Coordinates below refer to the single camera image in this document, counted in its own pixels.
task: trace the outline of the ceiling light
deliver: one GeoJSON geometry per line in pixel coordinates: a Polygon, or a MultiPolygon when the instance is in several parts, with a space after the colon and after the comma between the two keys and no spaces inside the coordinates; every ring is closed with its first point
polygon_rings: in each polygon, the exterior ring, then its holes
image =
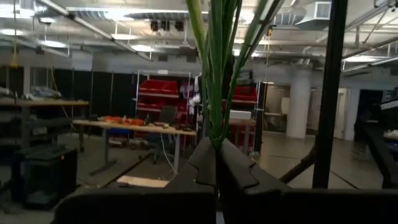
{"type": "Polygon", "coordinates": [[[67,44],[64,44],[64,43],[58,42],[58,41],[53,41],[53,40],[40,40],[39,44],[45,45],[47,47],[54,47],[54,48],[65,48],[65,47],[68,47],[67,44]]]}
{"type": "Polygon", "coordinates": [[[32,9],[20,9],[19,14],[24,17],[32,17],[35,15],[35,11],[32,9]]]}
{"type": "Polygon", "coordinates": [[[130,34],[111,34],[111,36],[116,40],[134,40],[138,38],[138,36],[130,34]]]}
{"type": "Polygon", "coordinates": [[[385,60],[380,60],[378,62],[374,62],[371,65],[382,65],[384,63],[388,63],[388,62],[395,62],[396,60],[398,60],[398,57],[392,57],[389,59],[385,59],[385,60]]]}
{"type": "Polygon", "coordinates": [[[45,22],[45,23],[53,23],[56,22],[56,20],[54,18],[49,18],[49,17],[43,17],[43,18],[39,18],[40,22],[45,22]]]}
{"type": "MultiPolygon", "coordinates": [[[[15,30],[14,29],[1,29],[0,34],[3,35],[15,35],[15,30]]],[[[21,30],[17,30],[17,35],[24,35],[24,32],[21,30]]]]}
{"type": "Polygon", "coordinates": [[[138,52],[151,52],[154,50],[152,47],[146,45],[132,45],[131,48],[138,52]]]}
{"type": "Polygon", "coordinates": [[[344,59],[345,62],[375,62],[378,60],[386,59],[388,57],[373,57],[367,55],[357,55],[344,59]]]}
{"type": "Polygon", "coordinates": [[[253,21],[254,13],[250,10],[242,10],[239,18],[243,20],[244,24],[250,24],[253,21]]]}

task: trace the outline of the workbench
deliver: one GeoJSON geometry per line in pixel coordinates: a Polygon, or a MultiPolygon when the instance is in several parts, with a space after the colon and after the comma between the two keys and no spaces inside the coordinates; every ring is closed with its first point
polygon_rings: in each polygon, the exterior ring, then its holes
{"type": "Polygon", "coordinates": [[[33,107],[44,107],[44,106],[81,106],[81,117],[85,117],[85,107],[87,101],[72,101],[72,100],[19,100],[12,98],[0,98],[0,106],[20,108],[21,109],[21,149],[27,149],[30,147],[30,130],[34,128],[49,128],[55,126],[63,126],[71,123],[74,118],[55,118],[55,119],[40,119],[37,121],[30,120],[30,109],[33,107]]]}
{"type": "MultiPolygon", "coordinates": [[[[127,124],[118,124],[118,123],[107,123],[104,121],[88,121],[88,120],[75,120],[73,124],[78,124],[82,126],[94,126],[103,129],[103,141],[104,141],[104,165],[99,169],[94,170],[90,173],[90,175],[96,175],[106,169],[109,169],[111,166],[115,165],[116,160],[109,160],[109,130],[113,128],[118,129],[126,129],[131,131],[142,131],[147,133],[158,133],[158,134],[172,134],[175,136],[175,149],[174,149],[174,170],[175,172],[178,170],[178,160],[180,157],[180,136],[196,136],[196,131],[182,131],[177,130],[173,127],[163,128],[161,126],[133,126],[127,124]]],[[[83,148],[84,143],[84,135],[83,129],[79,129],[79,145],[80,148],[83,148]]]]}
{"type": "MultiPolygon", "coordinates": [[[[30,150],[32,141],[35,140],[43,140],[43,139],[52,139],[52,144],[57,144],[57,139],[59,134],[63,134],[68,130],[57,130],[49,133],[46,131],[45,134],[31,135],[31,131],[40,128],[56,128],[67,126],[72,123],[72,121],[76,118],[67,118],[66,115],[62,115],[62,117],[56,117],[56,114],[52,114],[52,111],[47,111],[46,107],[55,107],[55,106],[79,106],[81,108],[81,116],[78,118],[82,119],[85,117],[85,106],[88,105],[87,101],[70,101],[70,100],[53,100],[46,99],[41,101],[32,101],[32,100],[20,100],[13,98],[0,98],[0,110],[11,110],[12,112],[17,111],[16,113],[21,114],[21,135],[18,137],[13,136],[12,140],[15,142],[13,145],[19,146],[19,150],[25,151],[30,150]],[[32,120],[30,118],[31,109],[35,108],[39,110],[39,108],[43,108],[41,112],[45,112],[50,114],[50,119],[36,119],[32,120]]],[[[21,177],[21,162],[17,159],[12,160],[11,164],[11,180],[13,183],[13,187],[11,189],[11,198],[13,201],[20,201],[23,196],[21,192],[23,189],[23,182],[21,177]]]]}

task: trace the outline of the white column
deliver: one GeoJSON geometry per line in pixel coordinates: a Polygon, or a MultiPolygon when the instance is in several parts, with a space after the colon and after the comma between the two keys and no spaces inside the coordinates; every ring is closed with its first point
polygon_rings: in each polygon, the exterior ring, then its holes
{"type": "Polygon", "coordinates": [[[307,129],[312,73],[306,68],[297,68],[292,72],[286,136],[303,139],[307,129]]]}
{"type": "Polygon", "coordinates": [[[24,67],[24,94],[30,93],[30,67],[24,67]]]}
{"type": "Polygon", "coordinates": [[[354,125],[358,113],[359,95],[361,90],[359,88],[351,88],[349,90],[349,97],[346,107],[346,118],[344,127],[344,139],[354,140],[354,125]]]}

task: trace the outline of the concrete floor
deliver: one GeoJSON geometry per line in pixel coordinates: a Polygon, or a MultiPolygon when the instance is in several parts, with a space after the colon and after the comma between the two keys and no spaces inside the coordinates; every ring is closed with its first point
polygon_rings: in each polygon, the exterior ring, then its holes
{"type": "MultiPolygon", "coordinates": [[[[280,177],[296,165],[300,158],[304,157],[313,145],[314,138],[307,137],[302,139],[289,139],[284,134],[264,133],[260,167],[275,177],[280,177]]],[[[78,139],[76,136],[66,135],[59,139],[60,144],[76,147],[78,139]]],[[[78,182],[82,185],[95,187],[111,180],[115,175],[124,171],[138,156],[145,154],[145,151],[135,151],[131,149],[113,148],[109,155],[116,158],[118,163],[110,170],[96,176],[89,177],[89,171],[97,168],[102,163],[103,148],[100,138],[86,139],[86,152],[79,154],[78,182]]],[[[375,163],[362,161],[353,158],[355,146],[352,142],[334,140],[333,156],[331,162],[331,173],[329,188],[333,189],[352,189],[353,186],[359,189],[380,189],[382,176],[375,163]]],[[[146,160],[140,166],[132,170],[129,175],[136,175],[147,178],[168,179],[171,168],[163,159],[158,164],[153,165],[151,160],[146,160]]],[[[312,184],[313,167],[306,170],[303,174],[291,181],[289,184],[295,188],[310,188],[312,184]]],[[[18,215],[6,215],[0,212],[0,223],[50,223],[52,212],[37,212],[22,210],[18,215]]]]}

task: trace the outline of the office chair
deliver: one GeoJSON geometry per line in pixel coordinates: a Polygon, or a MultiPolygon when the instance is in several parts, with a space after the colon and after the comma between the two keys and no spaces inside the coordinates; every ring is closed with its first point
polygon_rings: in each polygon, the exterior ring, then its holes
{"type": "MultiPolygon", "coordinates": [[[[176,114],[177,114],[176,106],[164,106],[162,108],[162,111],[160,112],[158,123],[165,123],[171,125],[174,122],[176,114]]],[[[160,155],[163,155],[163,146],[165,147],[164,150],[167,151],[174,145],[173,138],[170,138],[168,134],[148,133],[145,135],[144,140],[146,140],[149,143],[149,145],[155,146],[155,148],[152,150],[152,152],[154,153],[152,161],[153,164],[157,163],[157,160],[160,155]]],[[[173,154],[166,153],[166,156],[174,159],[173,154]]]]}

